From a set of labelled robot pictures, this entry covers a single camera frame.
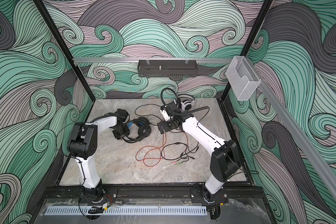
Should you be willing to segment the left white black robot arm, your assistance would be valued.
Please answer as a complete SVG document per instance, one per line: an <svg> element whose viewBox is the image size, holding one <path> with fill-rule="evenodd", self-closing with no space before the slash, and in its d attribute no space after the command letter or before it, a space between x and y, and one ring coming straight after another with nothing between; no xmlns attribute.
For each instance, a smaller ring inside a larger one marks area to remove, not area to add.
<svg viewBox="0 0 336 224"><path fill-rule="evenodd" d="M128 133L125 124L129 113L117 109L114 113L106 113L89 122L75 123L69 137L68 151L76 160L82 178L83 192L100 200L104 196L102 180L97 173L95 152L98 148L98 134L106 129L113 129L115 138Z"/></svg>

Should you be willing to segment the black blue headphones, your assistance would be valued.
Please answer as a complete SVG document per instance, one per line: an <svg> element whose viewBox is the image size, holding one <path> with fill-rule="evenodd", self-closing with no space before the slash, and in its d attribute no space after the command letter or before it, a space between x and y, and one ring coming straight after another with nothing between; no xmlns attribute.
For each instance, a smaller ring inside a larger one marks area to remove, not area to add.
<svg viewBox="0 0 336 224"><path fill-rule="evenodd" d="M150 122L147 118L139 117L137 119L133 119L133 120L130 120L130 121L126 122L125 125L127 125L129 123L133 123L139 128L138 129L138 137L130 138L130 137L128 137L128 135L124 136L123 140L126 143L133 144L133 143L136 143L136 142L140 142L141 140L143 140L144 138L148 137L151 134L152 128L151 128Z"/></svg>

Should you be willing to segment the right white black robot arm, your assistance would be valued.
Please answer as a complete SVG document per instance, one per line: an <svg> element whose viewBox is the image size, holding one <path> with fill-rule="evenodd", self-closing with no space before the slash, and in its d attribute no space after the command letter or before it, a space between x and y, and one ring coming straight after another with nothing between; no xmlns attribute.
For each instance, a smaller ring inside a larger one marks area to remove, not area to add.
<svg viewBox="0 0 336 224"><path fill-rule="evenodd" d="M193 113L210 110L203 106L197 109L183 110L179 95L171 88L164 88L160 93L163 105L160 108L163 120L157 124L161 134L179 128L191 135L211 156L211 175L204 184L203 196L207 201L214 201L223 185L241 168L239 149L232 139L218 137L201 124Z"/></svg>

